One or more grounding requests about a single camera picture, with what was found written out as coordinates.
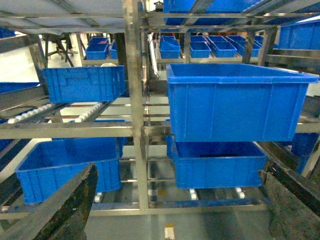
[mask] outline horizontal metal bar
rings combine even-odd
[[[90,108],[94,105],[94,103],[92,104],[71,104],[70,106],[68,106],[68,108]],[[143,104],[144,107],[167,107],[169,106],[168,103],[146,103]],[[131,107],[130,103],[125,103],[125,104],[111,104],[108,108],[111,107]]]
[[[148,136],[170,134],[169,122],[151,122],[145,126]],[[133,137],[132,123],[126,122],[81,122],[81,123],[22,123],[1,124],[0,139],[38,138],[99,138]]]
[[[268,54],[266,62],[293,65],[306,68],[314,68],[320,66],[320,58],[306,56],[289,56],[289,55],[274,55]]]
[[[159,29],[224,29],[224,28],[233,28],[233,29],[267,29],[275,28],[277,25],[145,25],[141,26],[141,29],[149,30],[159,30]]]
[[[178,64],[184,63],[184,58],[160,58],[157,59],[157,64]],[[202,63],[241,63],[242,57],[213,57],[213,58],[191,58],[191,63],[202,64]],[[251,57],[251,63],[257,63],[257,57]]]
[[[5,29],[102,29],[102,30],[107,30],[107,29],[124,29],[124,25],[105,25],[105,26],[100,26],[100,25],[56,25],[56,26],[44,26],[44,25],[17,25],[17,26],[12,26],[12,25],[1,25],[2,28]]]
[[[266,14],[250,14],[250,13],[162,13],[148,12],[141,14],[141,18],[296,18],[311,17],[317,12],[308,13],[266,13]],[[122,13],[55,13],[55,14],[32,14],[32,13],[0,13],[0,18],[37,18],[37,19],[89,19],[89,18],[123,18]]]
[[[0,13],[0,18],[14,19],[90,19],[90,18],[123,18],[122,13],[55,13],[55,14],[31,14],[31,13]]]
[[[156,177],[153,177],[153,178],[148,178],[147,179],[148,182],[154,182],[154,183],[157,183],[157,182],[175,182],[176,179],[175,178],[172,178],[172,177],[163,177],[163,178],[156,178]]]
[[[28,47],[37,43],[37,38],[32,35],[20,35],[0,39],[0,54],[16,49]]]
[[[278,49],[272,50],[273,55],[285,55],[291,57],[308,57],[308,58],[319,58],[320,50],[306,50],[306,49]]]
[[[177,205],[171,202],[151,202],[150,208],[139,209],[139,203],[94,203],[91,208],[90,217],[106,216],[136,216],[136,215],[168,215],[168,214],[196,214],[196,213],[222,213],[222,212],[249,212],[249,211],[267,211],[268,206],[264,203],[243,204],[243,205],[222,205],[206,206],[208,201],[185,201],[190,206],[195,206],[196,202],[204,202],[202,206],[197,207],[166,207],[166,205]],[[27,216],[36,206],[21,206],[7,208],[0,213],[0,220],[22,219]]]
[[[42,86],[31,87],[18,91],[5,92],[0,94],[0,110],[17,108],[28,102],[46,98]]]
[[[170,114],[144,114],[145,118],[168,118]],[[76,119],[78,115],[62,115],[62,116],[48,116],[46,119]],[[96,119],[121,119],[121,118],[131,118],[132,115],[100,115]]]
[[[82,66],[101,66],[102,64],[115,64],[118,65],[118,59],[106,59],[106,60],[81,60]]]
[[[266,14],[252,14],[252,13],[162,13],[162,12],[148,12],[141,14],[141,18],[296,18],[296,17],[311,17],[319,14],[318,12],[308,13],[266,13]]]
[[[121,180],[121,183],[136,183],[138,180],[137,179],[127,179],[127,180]]]

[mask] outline metal shelf frame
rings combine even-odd
[[[59,4],[65,3],[63,0],[57,1]],[[150,164],[157,161],[167,161],[168,159],[148,159],[149,145],[164,144],[165,135],[170,135],[170,123],[168,121],[150,121],[152,117],[168,117],[167,114],[152,114],[150,108],[157,104],[150,104],[150,94],[148,92],[149,72],[147,59],[149,57],[148,33],[183,33],[185,34],[185,56],[182,59],[158,59],[158,64],[183,62],[183,63],[209,63],[222,61],[226,59],[191,59],[190,58],[190,36],[191,32],[247,32],[248,37],[245,44],[245,54],[242,58],[236,59],[242,63],[258,63],[265,66],[271,63],[278,63],[283,56],[289,61],[290,58],[296,57],[296,50],[272,49],[274,45],[277,26],[268,24],[270,20],[275,18],[283,18],[283,23],[296,21],[312,17],[318,12],[313,13],[296,13],[297,5],[295,3],[303,2],[301,9],[308,7],[318,1],[284,1],[270,0],[259,3],[249,12],[243,13],[209,13],[205,14],[207,7],[212,0],[196,0],[190,13],[159,13],[146,12],[145,0],[122,0],[123,14],[84,14],[75,12],[73,9],[63,4],[63,8],[69,13],[64,14],[12,14],[0,13],[0,18],[20,18],[32,20],[33,18],[80,18],[89,23],[93,31],[103,32],[108,28],[118,28],[124,31],[125,46],[128,68],[128,82],[131,104],[124,104],[123,107],[130,107],[131,114],[128,115],[112,115],[112,118],[131,118],[127,122],[93,122],[95,118],[107,118],[101,115],[103,111],[95,112],[94,117],[89,122],[81,123],[63,123],[62,119],[72,119],[77,116],[61,116],[61,108],[77,108],[84,105],[56,105],[50,111],[39,113],[36,118],[26,119],[24,122],[15,124],[0,125],[0,139],[16,139],[6,149],[0,152],[0,164],[6,166],[14,155],[22,149],[32,138],[84,138],[84,137],[132,137],[134,146],[134,159],[121,159],[120,162],[134,162],[136,178],[123,179],[126,184],[136,183],[138,190],[138,202],[130,203],[94,203],[92,206],[91,216],[122,216],[122,215],[155,215],[155,214],[181,214],[181,213],[203,213],[203,212],[223,212],[223,211],[266,211],[268,209],[267,202],[263,198],[233,198],[231,201],[221,201],[229,198],[229,193],[218,200],[188,200],[188,201],[170,201],[158,202],[153,201],[154,196],[150,196],[148,183],[156,183],[163,181],[173,181],[172,177],[156,178],[151,174]],[[93,22],[91,18],[123,18],[124,26],[100,26]],[[164,18],[182,17],[186,20],[183,25],[172,26],[161,24]],[[198,18],[231,18],[225,25],[211,26],[194,26]],[[4,28],[12,28],[13,26],[2,25]],[[61,26],[15,26],[16,30],[27,29],[59,29]],[[83,28],[83,26],[64,26],[64,29]],[[264,42],[260,51],[259,58],[251,58],[255,32],[265,30]],[[90,61],[83,60],[83,52],[80,36],[77,35],[81,62],[83,66],[101,65],[110,61]],[[0,118],[7,119],[23,111],[44,105],[49,102],[46,81],[42,76],[41,69],[44,68],[44,54],[41,49],[40,39],[35,36],[24,36],[22,38],[0,39],[0,53],[8,52],[18,47],[29,47],[41,86],[24,89],[15,92],[0,94]],[[318,58],[319,53],[315,51],[300,51],[299,56],[310,58]],[[314,64],[319,65],[319,60],[314,60]],[[115,106],[111,102],[105,102],[103,109]],[[297,133],[320,133],[320,120],[314,117],[303,118],[296,128]],[[261,145],[263,149],[272,149],[271,145]],[[12,175],[4,183],[0,184],[0,190],[10,186],[9,191],[3,198],[0,198],[1,213],[0,220],[20,219],[26,216],[37,205],[22,205],[12,207],[11,204],[19,194],[21,194],[21,186],[15,175]]]

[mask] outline blue plastic crate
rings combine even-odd
[[[215,0],[205,13],[241,13],[243,10],[260,1],[261,0]],[[187,14],[190,12],[194,2],[195,0],[164,0],[163,12]],[[166,18],[165,20],[167,25],[181,25],[184,18]],[[199,18],[194,25],[220,25],[229,20],[230,18]]]
[[[209,58],[210,48],[206,42],[203,41],[193,41],[190,44],[190,55],[192,58]]]
[[[212,42],[210,48],[217,58],[233,58],[237,53],[237,49],[228,41]]]
[[[163,36],[160,41],[160,54],[162,59],[180,58],[181,47],[179,42],[172,37]]]
[[[0,94],[36,87],[39,82],[0,82]]]
[[[262,44],[264,42],[264,37],[263,36],[255,36],[254,37],[254,43],[262,47]],[[277,44],[274,44],[273,48],[277,49],[279,46]]]
[[[116,100],[126,89],[124,66],[46,68],[52,103]]]
[[[245,42],[246,41],[246,39],[243,36],[238,36],[238,35],[229,35],[229,36],[225,36],[225,38],[229,42]]]
[[[87,60],[104,60],[107,59],[108,51],[108,44],[91,44],[85,50],[85,56]]]
[[[234,41],[234,42],[232,42],[232,45],[237,49],[237,52],[241,56],[243,56],[245,54],[245,46],[246,46],[245,41]],[[253,43],[251,57],[258,57],[260,49],[261,49],[260,45]]]
[[[98,170],[96,192],[121,187],[117,143],[109,138],[68,138],[40,142],[15,169],[26,204],[40,203],[89,163]]]
[[[117,54],[117,42],[114,41],[110,50],[110,56],[111,59],[118,59],[118,54]]]
[[[107,44],[109,45],[109,39],[107,37],[92,37],[90,41],[88,42],[88,45],[92,44]]]
[[[207,42],[204,36],[191,36],[191,42]]]
[[[280,49],[320,50],[320,20],[283,25],[280,30]]]
[[[294,137],[315,75],[240,63],[167,64],[177,142],[273,142]]]
[[[170,49],[178,49],[180,48],[179,42],[171,36],[162,36],[160,41],[160,46]]]
[[[15,31],[0,27],[0,39],[15,37]]]
[[[267,156],[252,142],[172,142],[181,189],[259,187]]]
[[[210,44],[213,42],[227,42],[227,40],[223,36],[210,35],[210,36],[207,36],[206,39],[208,39],[208,42]]]

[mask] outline vertical metal post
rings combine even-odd
[[[144,107],[142,96],[142,50],[138,0],[122,0],[123,18],[125,23],[125,47],[132,114],[132,133],[135,150],[139,205],[147,209],[147,154],[146,136],[144,130]]]
[[[190,63],[190,45],[191,45],[191,32],[186,32],[184,34],[184,62]]]
[[[269,28],[264,31],[263,43],[259,52],[258,65],[266,66],[268,54],[272,53],[277,36],[277,27]]]
[[[252,54],[252,49],[254,47],[255,42],[255,32],[248,31],[246,40],[245,40],[245,47],[244,47],[244,55],[242,57],[243,64],[249,64]]]
[[[79,54],[80,54],[80,59],[81,59],[81,65],[83,66],[83,61],[84,61],[84,52],[82,49],[82,40],[81,40],[81,36],[80,33],[77,33],[76,35],[76,43],[78,44],[78,49],[79,49]]]
[[[40,84],[43,86],[44,93],[46,95],[49,95],[47,80],[42,72],[42,69],[46,67],[46,60],[41,40],[39,36],[31,36],[31,38],[36,38],[37,42],[36,44],[30,45],[28,47],[34,64],[35,72],[38,76]]]

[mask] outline metal beam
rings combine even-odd
[[[245,39],[245,45],[244,45],[244,54],[242,57],[242,63],[243,64],[249,64],[251,60],[251,54],[252,50],[255,44],[255,32],[254,31],[248,31],[246,39]]]
[[[214,1],[215,0],[195,0],[189,13],[203,14],[214,3]],[[184,19],[182,25],[193,25],[197,20],[197,17]]]
[[[37,36],[20,35],[0,39],[0,54],[37,44]]]
[[[269,28],[264,31],[262,47],[259,51],[259,66],[266,65],[266,58],[268,54],[272,53],[274,49],[276,35],[277,35],[277,28]]]
[[[18,91],[5,92],[0,94],[0,110],[19,107],[27,102],[46,98],[42,86],[31,87]]]
[[[190,206],[195,206],[196,202],[201,201],[183,201],[185,205],[189,202]],[[94,203],[91,208],[90,217],[106,216],[137,216],[137,215],[170,215],[170,214],[197,214],[197,213],[223,213],[223,212],[250,212],[250,211],[268,211],[268,206],[264,203],[252,202],[251,204],[208,206],[211,202],[202,201],[199,207],[166,207],[166,205],[177,205],[175,202],[159,202],[150,205],[154,208],[139,209],[137,203]],[[8,208],[0,213],[0,220],[22,219],[27,216],[35,206]]]
[[[132,113],[132,134],[134,141],[136,172],[140,209],[148,209],[147,153],[144,128],[144,107],[142,89],[142,42],[138,0],[122,0],[125,23],[125,48]]]

